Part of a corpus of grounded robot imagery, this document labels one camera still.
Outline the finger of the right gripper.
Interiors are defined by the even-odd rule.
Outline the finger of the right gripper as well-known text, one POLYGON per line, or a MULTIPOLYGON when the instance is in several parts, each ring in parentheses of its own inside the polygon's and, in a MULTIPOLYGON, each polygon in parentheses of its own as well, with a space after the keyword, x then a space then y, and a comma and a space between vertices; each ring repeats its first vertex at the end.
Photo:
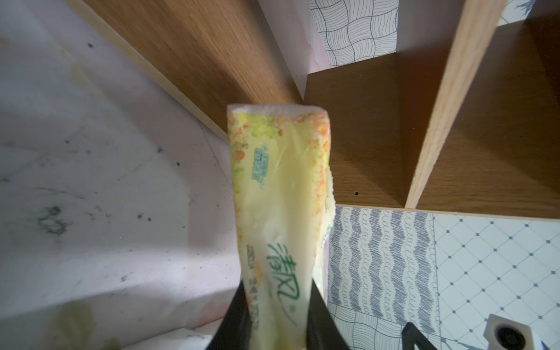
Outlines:
POLYGON ((436 350, 436 347, 418 330, 412 323, 408 322, 402 330, 403 350, 436 350))

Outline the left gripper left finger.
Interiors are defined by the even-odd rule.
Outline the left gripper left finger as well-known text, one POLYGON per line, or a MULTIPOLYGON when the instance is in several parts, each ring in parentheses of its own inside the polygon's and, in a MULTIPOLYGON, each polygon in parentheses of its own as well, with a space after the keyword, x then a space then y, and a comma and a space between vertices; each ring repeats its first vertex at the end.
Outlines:
POLYGON ((251 327, 244 284, 240 281, 225 317, 206 350, 248 350, 251 327))

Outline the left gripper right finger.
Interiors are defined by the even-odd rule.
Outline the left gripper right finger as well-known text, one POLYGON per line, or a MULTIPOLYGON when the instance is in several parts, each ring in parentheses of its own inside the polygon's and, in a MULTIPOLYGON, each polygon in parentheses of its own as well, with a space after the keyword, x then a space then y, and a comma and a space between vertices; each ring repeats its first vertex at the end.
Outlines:
POLYGON ((307 322, 306 343, 310 350, 349 350, 323 300, 315 281, 312 281, 307 322))

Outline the yellow-green pack bottom shelf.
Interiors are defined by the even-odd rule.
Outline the yellow-green pack bottom shelf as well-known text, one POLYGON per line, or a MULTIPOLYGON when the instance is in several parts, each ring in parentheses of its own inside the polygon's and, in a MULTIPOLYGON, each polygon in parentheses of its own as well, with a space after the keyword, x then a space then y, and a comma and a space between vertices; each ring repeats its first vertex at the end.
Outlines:
POLYGON ((251 349, 305 349, 335 217, 328 113, 232 104, 231 179, 251 349))

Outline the wooden three-tier shelf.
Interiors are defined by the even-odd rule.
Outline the wooden three-tier shelf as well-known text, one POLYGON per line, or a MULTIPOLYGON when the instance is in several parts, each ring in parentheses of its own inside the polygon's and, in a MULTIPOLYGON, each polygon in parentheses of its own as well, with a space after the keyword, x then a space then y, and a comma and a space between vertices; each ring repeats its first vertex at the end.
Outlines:
POLYGON ((398 50, 318 73, 291 1, 73 1, 72 8, 220 138, 234 103, 328 111, 345 206, 559 218, 559 3, 404 1, 398 50))

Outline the floral table mat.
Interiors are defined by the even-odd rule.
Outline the floral table mat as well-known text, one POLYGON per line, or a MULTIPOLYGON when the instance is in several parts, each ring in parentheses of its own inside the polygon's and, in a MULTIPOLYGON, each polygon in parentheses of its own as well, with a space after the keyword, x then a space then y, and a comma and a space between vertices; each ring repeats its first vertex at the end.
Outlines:
POLYGON ((205 349, 228 146, 62 1, 1 3, 1 348, 205 349))

